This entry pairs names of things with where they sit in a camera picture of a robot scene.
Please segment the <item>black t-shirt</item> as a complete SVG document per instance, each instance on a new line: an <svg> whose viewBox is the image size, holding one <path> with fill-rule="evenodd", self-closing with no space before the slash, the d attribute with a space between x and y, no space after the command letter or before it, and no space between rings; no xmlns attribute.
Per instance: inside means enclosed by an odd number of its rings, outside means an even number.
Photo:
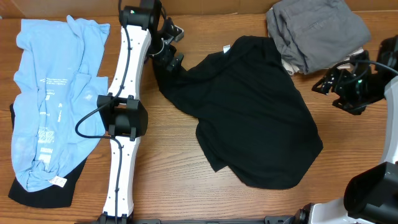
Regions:
<svg viewBox="0 0 398 224"><path fill-rule="evenodd" d="M323 149L317 126L269 37L242 36L191 69L153 69L160 92L198 120L196 137L213 170L284 190L300 183Z"/></svg>

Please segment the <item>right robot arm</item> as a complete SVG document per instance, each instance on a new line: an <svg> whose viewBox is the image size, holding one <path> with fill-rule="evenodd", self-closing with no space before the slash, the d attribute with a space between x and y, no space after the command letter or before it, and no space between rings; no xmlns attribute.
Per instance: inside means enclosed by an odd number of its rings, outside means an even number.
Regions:
<svg viewBox="0 0 398 224"><path fill-rule="evenodd" d="M310 203L278 223L397 223L397 37L381 42L376 61L363 52L347 61L352 71L333 66L312 88L339 98L333 106L360 115L372 103L387 101L387 125L379 164L353 177L343 197L328 203Z"/></svg>

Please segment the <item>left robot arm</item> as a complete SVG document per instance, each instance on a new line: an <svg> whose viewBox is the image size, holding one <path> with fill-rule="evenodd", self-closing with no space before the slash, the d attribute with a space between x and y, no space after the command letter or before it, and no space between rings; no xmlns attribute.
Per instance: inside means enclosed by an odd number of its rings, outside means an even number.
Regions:
<svg viewBox="0 0 398 224"><path fill-rule="evenodd" d="M121 49L116 73L107 94L97 99L111 144L108 193L97 223L132 223L136 155L148 125L139 90L146 60L151 58L166 72L180 70L183 60L171 43L181 40L184 30L166 15L160 0L125 6L119 21Z"/></svg>

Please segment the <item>light blue t-shirt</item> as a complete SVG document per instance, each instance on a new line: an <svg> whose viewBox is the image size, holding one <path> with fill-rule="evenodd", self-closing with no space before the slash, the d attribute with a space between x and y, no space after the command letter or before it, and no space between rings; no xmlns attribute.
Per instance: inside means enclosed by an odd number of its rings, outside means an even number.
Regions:
<svg viewBox="0 0 398 224"><path fill-rule="evenodd" d="M108 91L108 79L98 71L109 30L109 24L71 16L64 22L22 20L11 151L26 191L65 185L105 133L96 102Z"/></svg>

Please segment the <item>black garment under pile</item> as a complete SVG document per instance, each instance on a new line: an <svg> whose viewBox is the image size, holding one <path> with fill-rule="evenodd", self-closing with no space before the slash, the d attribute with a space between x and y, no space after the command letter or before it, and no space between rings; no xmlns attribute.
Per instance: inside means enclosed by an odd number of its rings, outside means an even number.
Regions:
<svg viewBox="0 0 398 224"><path fill-rule="evenodd" d="M8 197L13 201L34 208L65 208L72 205L76 183L81 176L86 159L83 159L69 174L64 187L52 185L36 192L28 192L15 177Z"/></svg>

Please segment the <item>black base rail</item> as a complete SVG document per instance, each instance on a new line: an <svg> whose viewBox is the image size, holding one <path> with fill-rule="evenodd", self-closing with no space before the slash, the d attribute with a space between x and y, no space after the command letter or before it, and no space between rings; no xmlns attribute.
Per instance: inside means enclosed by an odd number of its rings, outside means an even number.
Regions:
<svg viewBox="0 0 398 224"><path fill-rule="evenodd" d="M218 219L218 220L159 220L141 219L123 216L115 221L114 217L102 214L97 220L84 224L288 224L293 223L294 216L266 216L261 219Z"/></svg>

